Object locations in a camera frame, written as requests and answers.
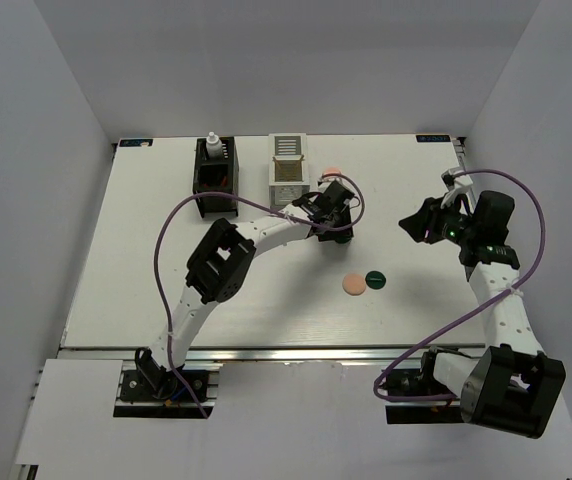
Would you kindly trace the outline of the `pink round powder puff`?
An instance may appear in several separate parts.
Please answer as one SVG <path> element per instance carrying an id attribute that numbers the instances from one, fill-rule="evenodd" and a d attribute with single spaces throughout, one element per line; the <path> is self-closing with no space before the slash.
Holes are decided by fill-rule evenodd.
<path id="1" fill-rule="evenodd" d="M 340 174 L 341 174 L 341 170 L 339 168 L 330 167 L 330 168 L 327 168 L 323 171 L 322 176 L 323 177 L 336 176 L 336 175 L 340 175 Z"/>
<path id="2" fill-rule="evenodd" d="M 363 275 L 357 273 L 348 273 L 342 280 L 342 289 L 351 296 L 362 295 L 367 288 L 366 279 Z"/>

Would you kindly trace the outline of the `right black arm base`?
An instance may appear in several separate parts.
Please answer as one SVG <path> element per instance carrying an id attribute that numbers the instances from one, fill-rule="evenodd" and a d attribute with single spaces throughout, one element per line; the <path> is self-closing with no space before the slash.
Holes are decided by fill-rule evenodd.
<path id="1" fill-rule="evenodd" d="M 416 369 L 385 369 L 374 382 L 374 392 L 388 403 L 387 423 L 469 423 L 461 395 L 478 363 L 478 358 L 460 350 L 432 346 Z"/>

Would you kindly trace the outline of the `white dropper bottle blue base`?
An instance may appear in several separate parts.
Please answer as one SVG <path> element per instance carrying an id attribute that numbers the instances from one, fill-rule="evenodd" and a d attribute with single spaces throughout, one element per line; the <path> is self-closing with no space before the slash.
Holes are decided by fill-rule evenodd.
<path id="1" fill-rule="evenodd" d="M 215 132 L 209 132 L 206 140 L 206 152 L 210 160 L 220 160 L 224 157 L 223 143 Z"/>

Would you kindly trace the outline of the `blue label sticker left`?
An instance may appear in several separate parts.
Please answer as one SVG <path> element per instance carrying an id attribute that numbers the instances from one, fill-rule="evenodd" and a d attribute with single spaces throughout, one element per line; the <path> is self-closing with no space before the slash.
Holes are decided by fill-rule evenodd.
<path id="1" fill-rule="evenodd" d="M 119 148 L 146 148 L 153 144 L 152 138 L 132 138 L 121 139 L 118 143 Z"/>

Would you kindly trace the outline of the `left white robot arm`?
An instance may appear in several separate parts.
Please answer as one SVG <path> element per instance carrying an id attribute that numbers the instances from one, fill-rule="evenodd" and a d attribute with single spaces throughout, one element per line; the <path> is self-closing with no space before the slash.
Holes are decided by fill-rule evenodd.
<path id="1" fill-rule="evenodd" d="M 166 315 L 165 330 L 140 355 L 150 366 L 143 387 L 154 398 L 165 399 L 177 387 L 178 368 L 185 364 L 188 350 L 212 311 L 232 299 L 241 289 L 253 260 L 278 247 L 311 237 L 346 236 L 356 221 L 347 219 L 350 202 L 365 205 L 357 184 L 341 173 L 324 174 L 319 190 L 297 198 L 280 210 L 271 210 L 245 198 L 224 192 L 203 192 L 195 199 L 223 197 L 261 210 L 257 220 L 233 224 L 225 218 L 213 222 L 186 264 L 185 284 L 180 300 L 171 308 L 160 275 L 162 242 L 170 224 L 187 200 L 168 215 L 156 240 L 153 272 Z"/>

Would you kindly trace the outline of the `gold makeup pencil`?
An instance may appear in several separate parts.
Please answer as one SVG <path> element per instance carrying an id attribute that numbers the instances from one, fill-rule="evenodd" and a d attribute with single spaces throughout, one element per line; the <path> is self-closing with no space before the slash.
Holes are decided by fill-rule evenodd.
<path id="1" fill-rule="evenodd" d="M 274 156 L 274 181 L 277 183 L 302 182 L 304 180 L 304 156 Z"/>

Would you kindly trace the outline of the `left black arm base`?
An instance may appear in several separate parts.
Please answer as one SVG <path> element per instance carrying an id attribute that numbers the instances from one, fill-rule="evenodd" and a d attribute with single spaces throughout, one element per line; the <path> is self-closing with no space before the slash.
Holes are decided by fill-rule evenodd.
<path id="1" fill-rule="evenodd" d="M 148 348 L 138 348 L 134 366 L 122 370 L 113 409 L 115 418 L 206 419 L 213 411 L 214 370 L 178 368 L 183 380 L 160 366 Z"/>

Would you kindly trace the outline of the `blue label sticker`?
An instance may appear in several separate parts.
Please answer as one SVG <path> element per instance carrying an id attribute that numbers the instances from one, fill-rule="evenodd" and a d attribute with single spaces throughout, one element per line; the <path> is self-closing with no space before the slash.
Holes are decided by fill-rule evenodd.
<path id="1" fill-rule="evenodd" d="M 418 143 L 450 143 L 451 138 L 449 135 L 444 134 L 416 134 L 416 141 Z"/>
<path id="2" fill-rule="evenodd" d="M 119 148 L 146 148 L 153 144 L 152 138 L 132 138 L 121 139 L 118 143 Z"/>

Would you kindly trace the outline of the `white slotted organizer box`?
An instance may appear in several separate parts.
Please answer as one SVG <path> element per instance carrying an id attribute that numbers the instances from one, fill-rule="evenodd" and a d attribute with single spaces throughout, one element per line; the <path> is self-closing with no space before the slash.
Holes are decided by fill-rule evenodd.
<path id="1" fill-rule="evenodd" d="M 270 208 L 280 210 L 310 191 L 307 135 L 268 135 Z"/>

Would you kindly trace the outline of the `aluminium table rail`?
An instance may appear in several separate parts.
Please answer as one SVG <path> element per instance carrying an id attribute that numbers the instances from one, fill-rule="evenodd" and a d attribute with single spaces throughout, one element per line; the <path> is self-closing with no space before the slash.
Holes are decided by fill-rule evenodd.
<path id="1" fill-rule="evenodd" d="M 192 363 L 225 362 L 306 362 L 306 361 L 365 361 L 391 362 L 409 349 L 406 347 L 356 347 L 356 348 L 196 348 L 191 349 L 186 360 Z M 62 348 L 58 359 L 124 360 L 134 358 L 134 348 Z"/>

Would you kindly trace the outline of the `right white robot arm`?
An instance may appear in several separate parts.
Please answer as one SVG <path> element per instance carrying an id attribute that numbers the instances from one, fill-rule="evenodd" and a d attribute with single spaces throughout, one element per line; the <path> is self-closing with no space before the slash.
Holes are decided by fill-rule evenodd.
<path id="1" fill-rule="evenodd" d="M 391 375 L 389 393 L 438 399 L 454 395 L 464 422 L 537 439 L 544 433 L 566 379 L 563 363 L 536 339 L 516 283 L 520 263 L 506 245 L 515 203 L 495 192 L 480 194 L 468 211 L 463 196 L 450 205 L 429 197 L 400 227 L 417 243 L 447 240 L 481 307 L 485 352 L 480 359 L 431 347 L 413 376 Z"/>

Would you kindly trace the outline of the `black slotted organizer box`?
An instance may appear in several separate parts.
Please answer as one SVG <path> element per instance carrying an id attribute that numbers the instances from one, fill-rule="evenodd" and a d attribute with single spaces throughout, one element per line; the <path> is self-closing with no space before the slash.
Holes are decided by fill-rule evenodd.
<path id="1" fill-rule="evenodd" d="M 224 157 L 220 160 L 210 160 L 206 152 L 206 137 L 198 138 L 196 141 L 192 193 L 222 192 L 237 196 L 239 193 L 239 160 L 235 138 L 219 136 L 223 143 Z M 228 176 L 228 185 L 218 187 L 216 183 L 223 175 Z M 239 214 L 238 201 L 228 197 L 200 197 L 196 199 L 196 204 L 202 218 L 214 214 L 234 214 L 235 216 Z"/>

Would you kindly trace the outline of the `blue label sticker right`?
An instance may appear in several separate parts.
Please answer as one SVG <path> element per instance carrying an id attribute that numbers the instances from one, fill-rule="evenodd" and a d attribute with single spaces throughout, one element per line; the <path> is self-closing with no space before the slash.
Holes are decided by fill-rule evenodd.
<path id="1" fill-rule="evenodd" d="M 416 141 L 418 143 L 450 143 L 451 138 L 449 135 L 444 134 L 416 134 Z"/>

